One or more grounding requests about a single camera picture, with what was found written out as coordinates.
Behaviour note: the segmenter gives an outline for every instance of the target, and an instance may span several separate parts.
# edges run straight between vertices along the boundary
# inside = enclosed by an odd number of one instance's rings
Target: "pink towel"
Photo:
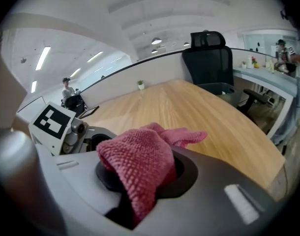
[[[128,130],[97,146],[101,162],[108,170],[117,173],[127,191],[135,225],[154,207],[156,189],[177,179],[169,145],[184,148],[201,142],[206,136],[204,131],[165,130],[158,123],[151,123]]]

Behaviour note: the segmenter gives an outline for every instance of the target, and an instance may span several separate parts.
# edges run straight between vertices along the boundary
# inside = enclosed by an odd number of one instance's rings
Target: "black chair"
[[[80,95],[73,95],[65,100],[65,107],[76,112],[76,117],[85,111],[85,103]]]
[[[182,52],[182,58],[193,80],[193,84],[219,96],[237,107],[241,92],[234,89],[232,50],[225,46],[225,39],[217,31],[191,33],[191,48]],[[249,89],[247,103],[238,109],[247,112],[254,100],[265,104],[267,99]]]

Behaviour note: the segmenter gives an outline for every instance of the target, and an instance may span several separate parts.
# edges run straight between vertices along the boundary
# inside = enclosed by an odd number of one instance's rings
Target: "fluorescent light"
[[[44,63],[44,60],[46,58],[46,56],[48,55],[48,52],[50,51],[51,47],[47,46],[44,47],[44,50],[42,51],[41,57],[38,60],[38,63],[36,65],[36,70],[40,70],[42,67],[42,64]]]
[[[36,89],[36,82],[37,82],[37,81],[33,81],[33,82],[32,82],[31,93],[35,92],[35,89]]]
[[[99,69],[95,70],[94,72],[97,72],[98,70],[102,69],[103,67],[100,67]]]
[[[90,62],[91,60],[95,59],[97,56],[99,56],[100,54],[102,54],[103,52],[98,52],[97,54],[95,54],[91,59],[89,59],[87,62]]]
[[[113,63],[113,62],[115,62],[115,61],[117,61],[117,60],[119,60],[119,59],[121,59],[121,57],[120,57],[120,58],[118,58],[118,59],[116,59],[116,60],[113,60],[113,61],[111,61],[111,63]]]
[[[76,71],[74,71],[73,74],[71,74],[70,76],[71,76],[71,77],[75,76],[75,74],[76,74],[77,72],[79,72],[80,69],[81,69],[81,68],[78,68],[78,69],[77,69]]]

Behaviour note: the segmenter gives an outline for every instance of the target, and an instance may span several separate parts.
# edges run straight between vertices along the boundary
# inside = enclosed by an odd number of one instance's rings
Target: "chair armrest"
[[[266,104],[268,99],[265,96],[260,95],[259,93],[251,90],[251,89],[244,89],[243,90],[244,93],[248,94],[249,97],[252,97],[254,100],[259,101],[262,104]]]

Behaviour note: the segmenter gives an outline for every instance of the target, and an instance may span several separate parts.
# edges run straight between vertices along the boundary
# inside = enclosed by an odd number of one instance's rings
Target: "wooden table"
[[[219,158],[267,189],[284,157],[246,116],[217,96],[186,81],[169,81],[100,104],[83,119],[116,134],[157,122],[208,133],[193,151]]]

